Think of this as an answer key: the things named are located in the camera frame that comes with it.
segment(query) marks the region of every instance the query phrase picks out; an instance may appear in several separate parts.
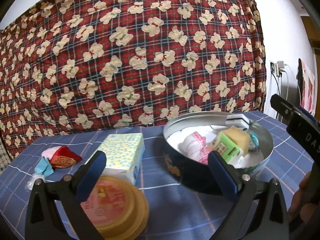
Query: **hand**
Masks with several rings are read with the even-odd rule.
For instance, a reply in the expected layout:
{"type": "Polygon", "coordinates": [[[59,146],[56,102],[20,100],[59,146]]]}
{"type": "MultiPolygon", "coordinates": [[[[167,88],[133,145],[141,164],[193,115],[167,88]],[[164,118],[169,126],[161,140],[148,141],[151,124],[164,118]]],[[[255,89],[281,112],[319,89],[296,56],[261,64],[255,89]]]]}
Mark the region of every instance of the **hand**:
{"type": "MultiPolygon", "coordinates": [[[[291,207],[288,210],[289,222],[294,220],[295,217],[297,216],[297,211],[298,211],[298,208],[299,208],[300,202],[301,202],[302,191],[303,191],[303,189],[305,189],[307,187],[307,184],[308,184],[308,181],[309,181],[309,177],[310,177],[310,173],[311,172],[308,172],[305,175],[305,177],[302,179],[302,181],[299,184],[298,191],[293,195],[293,198],[292,198],[292,201],[291,201],[291,207]]],[[[313,213],[316,210],[316,207],[317,206],[315,204],[307,203],[301,208],[301,210],[300,210],[300,218],[302,219],[303,222],[305,222],[305,223],[309,222],[309,220],[311,219],[313,213]]]]}

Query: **white wall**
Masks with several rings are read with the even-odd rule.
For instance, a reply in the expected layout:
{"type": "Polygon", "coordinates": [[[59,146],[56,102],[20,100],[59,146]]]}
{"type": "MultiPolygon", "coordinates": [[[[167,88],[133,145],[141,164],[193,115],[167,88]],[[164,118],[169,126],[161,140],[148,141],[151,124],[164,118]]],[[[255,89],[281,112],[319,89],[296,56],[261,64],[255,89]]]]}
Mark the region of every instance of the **white wall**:
{"type": "MultiPolygon", "coordinates": [[[[270,61],[283,60],[296,75],[298,59],[301,58],[313,74],[316,74],[314,55],[300,14],[290,0],[255,1],[260,12],[266,47],[267,99],[264,112],[275,117],[276,113],[270,106],[270,98],[277,93],[277,86],[275,79],[271,76],[270,61]]],[[[286,71],[289,73],[288,100],[294,102],[297,93],[297,81],[288,67],[286,67],[286,71]]],[[[285,76],[283,76],[283,84],[286,84],[285,76]]]]}
{"type": "MultiPolygon", "coordinates": [[[[31,7],[39,0],[16,0],[0,22],[0,29],[10,24],[16,17],[31,7]]],[[[271,95],[277,93],[276,82],[271,80],[270,61],[283,60],[291,66],[294,74],[297,73],[298,59],[301,58],[311,71],[316,75],[314,55],[308,41],[308,37],[295,6],[300,5],[294,0],[256,0],[260,11],[261,24],[266,47],[267,67],[267,100],[265,113],[275,117],[275,111],[270,107],[271,95]]],[[[289,69],[289,101],[295,100],[297,84],[295,77],[289,69]]]]}

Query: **human thumb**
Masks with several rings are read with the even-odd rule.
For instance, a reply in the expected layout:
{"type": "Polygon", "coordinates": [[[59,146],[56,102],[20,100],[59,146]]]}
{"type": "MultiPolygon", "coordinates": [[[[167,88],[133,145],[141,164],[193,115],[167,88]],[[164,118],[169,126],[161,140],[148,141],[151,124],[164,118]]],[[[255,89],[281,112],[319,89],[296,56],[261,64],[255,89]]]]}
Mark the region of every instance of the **human thumb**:
{"type": "Polygon", "coordinates": [[[303,222],[308,223],[311,219],[313,213],[316,211],[317,205],[316,204],[305,204],[300,210],[300,217],[303,222]]]}

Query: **open tin container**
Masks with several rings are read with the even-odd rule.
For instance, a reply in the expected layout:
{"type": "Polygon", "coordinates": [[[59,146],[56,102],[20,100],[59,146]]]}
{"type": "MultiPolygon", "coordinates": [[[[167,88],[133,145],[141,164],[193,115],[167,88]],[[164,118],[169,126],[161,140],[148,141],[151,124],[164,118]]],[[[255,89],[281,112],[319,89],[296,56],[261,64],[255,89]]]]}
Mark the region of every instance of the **open tin container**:
{"type": "MultiPolygon", "coordinates": [[[[163,135],[166,141],[164,146],[164,159],[168,170],[184,186],[197,192],[220,195],[218,187],[208,165],[192,160],[173,147],[168,138],[176,132],[185,128],[192,128],[196,131],[199,126],[217,127],[219,130],[227,129],[227,116],[230,113],[217,112],[196,112],[178,116],[164,126],[163,135]]],[[[263,161],[248,168],[237,169],[241,174],[248,174],[250,177],[257,177],[270,159],[273,151],[273,139],[269,131],[255,121],[249,120],[249,132],[256,133],[259,140],[259,148],[263,155],[263,161]]]]}

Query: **qr code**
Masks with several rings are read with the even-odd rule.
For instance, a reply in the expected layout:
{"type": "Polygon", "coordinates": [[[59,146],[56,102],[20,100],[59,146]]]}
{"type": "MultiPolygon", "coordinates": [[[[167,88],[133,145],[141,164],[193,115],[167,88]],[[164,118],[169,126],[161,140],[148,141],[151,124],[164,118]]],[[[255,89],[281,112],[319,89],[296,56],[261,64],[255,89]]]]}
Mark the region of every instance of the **qr code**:
{"type": "Polygon", "coordinates": [[[223,143],[219,143],[216,151],[221,155],[226,149],[227,147],[223,143]]]}

